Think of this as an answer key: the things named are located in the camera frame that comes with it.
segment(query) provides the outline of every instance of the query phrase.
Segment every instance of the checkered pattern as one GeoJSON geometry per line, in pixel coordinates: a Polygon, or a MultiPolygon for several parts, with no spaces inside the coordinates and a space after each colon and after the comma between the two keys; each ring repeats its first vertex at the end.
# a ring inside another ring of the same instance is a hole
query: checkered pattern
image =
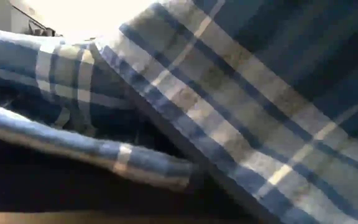
{"type": "Polygon", "coordinates": [[[245,208],[358,223],[358,1],[162,1],[96,42],[245,208]]]}
{"type": "Polygon", "coordinates": [[[139,137],[142,117],[123,97],[119,76],[92,42],[70,44],[59,37],[0,31],[0,86],[19,93],[10,110],[0,107],[2,140],[173,190],[196,187],[202,179],[198,166],[189,161],[59,130],[85,135],[101,131],[126,140],[139,137]]]}

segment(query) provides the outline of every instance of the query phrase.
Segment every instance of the white stripe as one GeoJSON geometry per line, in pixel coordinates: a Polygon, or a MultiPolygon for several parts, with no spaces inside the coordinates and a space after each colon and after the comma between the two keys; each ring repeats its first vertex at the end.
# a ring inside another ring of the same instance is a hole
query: white stripe
{"type": "Polygon", "coordinates": [[[214,108],[207,101],[199,100],[187,111],[186,115],[196,124],[201,126],[203,120],[207,118],[213,111],[214,108]]]}
{"type": "Polygon", "coordinates": [[[194,37],[191,38],[191,40],[187,43],[186,47],[180,52],[178,57],[166,68],[164,71],[162,71],[158,77],[153,80],[153,85],[158,85],[166,76],[170,75],[170,70],[177,67],[185,58],[186,56],[191,52],[194,45],[196,44],[196,41],[198,38],[203,34],[205,29],[208,27],[208,25],[211,23],[213,17],[219,12],[220,8],[224,5],[224,0],[219,0],[215,6],[211,10],[211,14],[208,16],[205,16],[204,20],[201,21],[200,26],[194,33],[194,37]]]}
{"type": "Polygon", "coordinates": [[[129,144],[121,144],[119,147],[119,154],[117,161],[114,163],[113,170],[117,173],[123,174],[127,171],[128,161],[131,158],[132,146],[129,144]]]}
{"type": "Polygon", "coordinates": [[[53,51],[56,46],[51,44],[42,44],[35,65],[35,78],[41,90],[51,92],[49,83],[50,65],[52,62],[53,51]]]}
{"type": "MultiPolygon", "coordinates": [[[[93,74],[93,65],[94,58],[89,50],[85,50],[82,58],[80,69],[78,72],[78,88],[91,89],[92,74],[93,74]]],[[[82,89],[77,91],[78,99],[82,102],[79,103],[78,107],[83,114],[85,121],[88,125],[91,125],[91,112],[90,112],[90,102],[91,102],[91,93],[82,89]]]]}
{"type": "Polygon", "coordinates": [[[54,127],[58,127],[60,129],[63,128],[64,125],[67,124],[69,119],[70,119],[70,111],[67,108],[62,107],[62,110],[54,123],[54,127]]]}
{"type": "MultiPolygon", "coordinates": [[[[352,115],[358,112],[358,104],[349,108],[345,111],[340,117],[336,119],[336,122],[330,122],[325,126],[321,131],[313,136],[313,141],[315,140],[323,140],[327,134],[329,134],[332,130],[338,127],[337,124],[341,124],[343,121],[349,119],[352,115]]],[[[295,155],[291,158],[291,163],[296,164],[301,162],[311,151],[313,151],[313,147],[310,144],[306,144],[299,151],[295,153],[295,155]]],[[[284,165],[280,170],[276,171],[271,178],[269,178],[269,182],[273,185],[279,183],[288,173],[292,171],[292,168],[288,165],[284,165]]]]}

